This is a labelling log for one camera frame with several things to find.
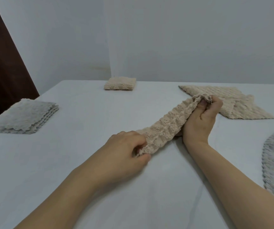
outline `crumpled beige cloth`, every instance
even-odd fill
[[[104,85],[105,90],[133,90],[136,85],[136,78],[112,77]]]
[[[244,95],[236,87],[180,85],[182,90],[194,96],[215,95],[223,100],[220,113],[230,119],[274,119],[274,116],[254,103],[253,95]]]
[[[208,103],[212,101],[208,95],[193,96],[178,104],[151,127],[137,130],[138,133],[145,135],[147,141],[147,145],[139,151],[137,157],[142,154],[153,154],[172,140],[202,99]]]

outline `person's left arm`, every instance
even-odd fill
[[[69,229],[100,188],[141,171],[151,156],[133,157],[146,139],[135,131],[112,135],[104,146],[75,168],[59,187],[14,229]]]

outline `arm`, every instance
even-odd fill
[[[145,144],[145,137],[134,131],[112,135],[15,229],[72,228],[97,190],[127,179],[146,166],[151,158],[149,154],[132,156],[136,147]]]
[[[183,128],[183,141],[191,156],[211,183],[238,229],[274,228],[274,196],[251,181],[208,145],[208,136],[223,102],[201,102]]]

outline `person's right arm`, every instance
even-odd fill
[[[183,128],[183,141],[190,155],[211,183],[238,229],[274,229],[274,196],[263,189],[208,144],[208,136],[223,102],[198,104]]]

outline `white wall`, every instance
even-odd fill
[[[112,76],[274,84],[274,0],[104,0]]]
[[[40,94],[110,77],[103,0],[0,0],[0,14]]]

